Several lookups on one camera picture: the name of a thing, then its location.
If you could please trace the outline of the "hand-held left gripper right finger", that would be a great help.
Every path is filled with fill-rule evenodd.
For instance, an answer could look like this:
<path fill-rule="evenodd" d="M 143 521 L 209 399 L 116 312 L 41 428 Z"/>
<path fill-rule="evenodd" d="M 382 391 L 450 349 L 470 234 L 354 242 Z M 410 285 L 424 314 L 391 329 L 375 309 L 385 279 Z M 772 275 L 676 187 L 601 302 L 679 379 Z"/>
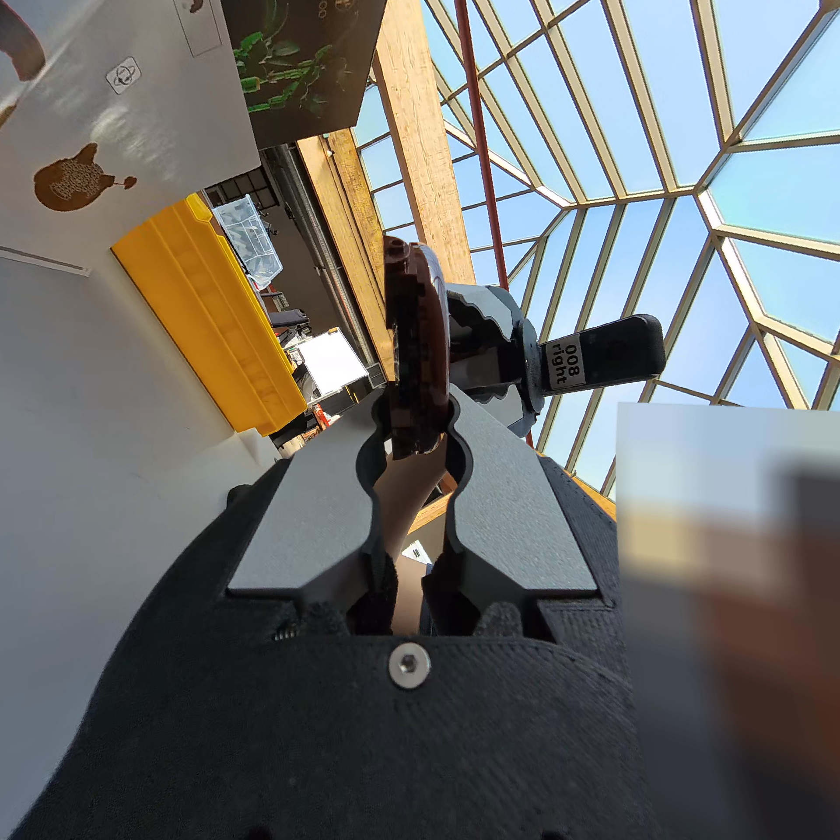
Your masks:
<path fill-rule="evenodd" d="M 597 593 L 535 451 L 456 385 L 449 390 L 446 469 L 456 489 L 443 551 L 422 582 L 439 635 L 471 635 L 509 604 L 525 635 L 550 635 L 541 602 Z"/>

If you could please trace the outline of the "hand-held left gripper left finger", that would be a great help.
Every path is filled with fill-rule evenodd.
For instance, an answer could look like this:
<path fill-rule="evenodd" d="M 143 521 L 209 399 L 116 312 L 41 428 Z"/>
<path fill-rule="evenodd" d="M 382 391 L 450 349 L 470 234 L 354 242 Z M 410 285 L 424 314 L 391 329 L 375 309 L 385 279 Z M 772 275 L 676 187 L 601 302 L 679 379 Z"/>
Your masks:
<path fill-rule="evenodd" d="M 390 634 L 396 569 L 375 483 L 391 432 L 387 390 L 346 411 L 290 460 L 227 591 L 328 604 L 355 634 Z"/>

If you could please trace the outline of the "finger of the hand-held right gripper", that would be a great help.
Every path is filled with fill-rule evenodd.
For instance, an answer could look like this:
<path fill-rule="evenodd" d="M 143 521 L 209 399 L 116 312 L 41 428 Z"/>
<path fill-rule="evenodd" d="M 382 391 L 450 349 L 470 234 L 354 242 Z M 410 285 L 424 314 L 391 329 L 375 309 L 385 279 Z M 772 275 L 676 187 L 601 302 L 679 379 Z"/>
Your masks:
<path fill-rule="evenodd" d="M 527 376 L 502 374 L 496 358 L 468 358 L 449 365 L 449 382 L 519 438 L 541 414 L 545 395 Z"/>
<path fill-rule="evenodd" d="M 448 283 L 449 357 L 468 358 L 496 350 L 513 358 L 520 350 L 522 312 L 511 294 L 496 286 Z"/>

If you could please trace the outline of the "brown round brick model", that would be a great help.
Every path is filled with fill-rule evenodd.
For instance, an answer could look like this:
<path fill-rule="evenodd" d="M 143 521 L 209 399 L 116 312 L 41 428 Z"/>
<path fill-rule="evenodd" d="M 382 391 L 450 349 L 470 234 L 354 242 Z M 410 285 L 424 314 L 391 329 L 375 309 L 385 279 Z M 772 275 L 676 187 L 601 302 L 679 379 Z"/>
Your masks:
<path fill-rule="evenodd" d="M 449 315 L 444 273 L 428 246 L 383 236 L 388 385 L 394 461 L 436 449 L 449 418 Z"/>

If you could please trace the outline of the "white whiteboard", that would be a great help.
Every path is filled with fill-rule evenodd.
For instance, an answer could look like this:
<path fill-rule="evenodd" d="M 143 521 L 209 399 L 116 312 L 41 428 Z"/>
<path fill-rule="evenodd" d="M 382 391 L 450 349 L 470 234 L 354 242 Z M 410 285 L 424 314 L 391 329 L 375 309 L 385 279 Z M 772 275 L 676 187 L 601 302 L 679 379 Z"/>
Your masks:
<path fill-rule="evenodd" d="M 367 368 L 340 329 L 310 338 L 297 349 L 321 397 L 368 378 Z"/>

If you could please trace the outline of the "red ceiling pipe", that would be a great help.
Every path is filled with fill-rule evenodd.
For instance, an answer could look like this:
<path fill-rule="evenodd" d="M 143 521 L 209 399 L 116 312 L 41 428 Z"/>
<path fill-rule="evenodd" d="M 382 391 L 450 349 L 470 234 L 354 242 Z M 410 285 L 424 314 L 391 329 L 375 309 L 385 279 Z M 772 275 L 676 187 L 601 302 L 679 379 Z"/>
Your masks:
<path fill-rule="evenodd" d="M 476 152 L 479 157 L 479 167 L 486 197 L 486 209 L 490 226 L 492 249 L 496 260 L 500 288 L 504 291 L 508 291 L 508 272 L 501 240 L 501 228 L 497 211 L 497 198 L 491 172 L 487 132 L 484 113 L 482 110 L 482 99 L 479 90 L 473 40 L 469 25 L 469 10 L 467 1 L 455 1 L 455 13 L 458 39 L 462 53 L 462 62 L 465 69 L 465 78 L 469 93 L 472 123 L 476 134 Z"/>

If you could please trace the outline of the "wooden roof beam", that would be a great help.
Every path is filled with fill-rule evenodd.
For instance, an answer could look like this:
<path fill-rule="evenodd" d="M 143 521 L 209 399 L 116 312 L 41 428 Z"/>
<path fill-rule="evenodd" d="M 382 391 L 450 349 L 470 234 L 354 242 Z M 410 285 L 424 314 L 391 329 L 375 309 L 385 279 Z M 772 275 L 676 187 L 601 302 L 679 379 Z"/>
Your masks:
<path fill-rule="evenodd" d="M 372 69 L 419 239 L 446 281 L 475 285 L 419 1 L 385 3 Z"/>

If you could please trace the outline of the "yellow plastic bin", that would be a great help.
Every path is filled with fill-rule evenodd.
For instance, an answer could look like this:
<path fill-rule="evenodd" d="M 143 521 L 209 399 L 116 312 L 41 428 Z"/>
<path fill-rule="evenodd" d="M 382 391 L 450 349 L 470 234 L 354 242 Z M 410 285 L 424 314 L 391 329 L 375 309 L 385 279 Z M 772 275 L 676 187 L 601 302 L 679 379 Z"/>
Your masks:
<path fill-rule="evenodd" d="M 129 231 L 112 253 L 231 428 L 268 436 L 308 404 L 213 218 L 191 194 Z"/>

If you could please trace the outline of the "clear plastic storage box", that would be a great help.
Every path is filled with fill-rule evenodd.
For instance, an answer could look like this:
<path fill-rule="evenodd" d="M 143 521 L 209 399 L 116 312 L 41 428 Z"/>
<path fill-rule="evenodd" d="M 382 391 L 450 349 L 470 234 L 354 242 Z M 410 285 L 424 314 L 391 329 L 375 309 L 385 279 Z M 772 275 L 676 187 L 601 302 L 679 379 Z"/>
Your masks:
<path fill-rule="evenodd" d="M 246 277 L 258 291 L 266 290 L 283 266 L 250 195 L 214 207 L 213 214 L 245 267 Z"/>

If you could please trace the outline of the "black toy set box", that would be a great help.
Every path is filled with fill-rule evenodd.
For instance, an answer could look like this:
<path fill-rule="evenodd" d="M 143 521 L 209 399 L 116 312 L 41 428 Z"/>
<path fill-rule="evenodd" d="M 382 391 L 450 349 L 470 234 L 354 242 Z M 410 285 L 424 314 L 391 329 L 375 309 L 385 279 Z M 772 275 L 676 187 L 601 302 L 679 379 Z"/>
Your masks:
<path fill-rule="evenodd" d="M 223 1 L 262 151 L 355 126 L 385 1 Z"/>

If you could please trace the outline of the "building instruction booklet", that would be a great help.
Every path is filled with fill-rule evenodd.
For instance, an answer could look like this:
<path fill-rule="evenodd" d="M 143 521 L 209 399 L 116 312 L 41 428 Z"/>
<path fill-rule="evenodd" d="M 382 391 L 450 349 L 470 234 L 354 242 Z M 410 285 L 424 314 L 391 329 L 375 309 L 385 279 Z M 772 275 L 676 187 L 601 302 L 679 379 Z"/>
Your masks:
<path fill-rule="evenodd" d="M 87 275 L 257 167 L 221 2 L 2 2 L 1 65 L 2 259 Z"/>

